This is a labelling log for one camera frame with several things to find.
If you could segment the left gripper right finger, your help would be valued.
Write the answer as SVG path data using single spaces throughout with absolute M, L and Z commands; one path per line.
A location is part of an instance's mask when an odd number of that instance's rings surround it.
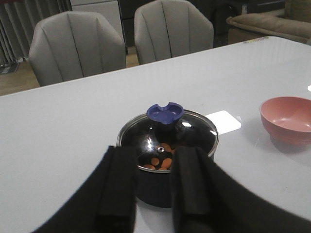
M 309 233 L 311 222 L 276 207 L 224 172 L 201 148 L 179 147 L 171 170 L 176 233 Z

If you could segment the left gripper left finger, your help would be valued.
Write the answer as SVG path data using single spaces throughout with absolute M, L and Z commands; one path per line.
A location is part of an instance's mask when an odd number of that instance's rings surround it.
M 137 154 L 110 146 L 70 199 L 37 233 L 132 233 L 136 219 Z

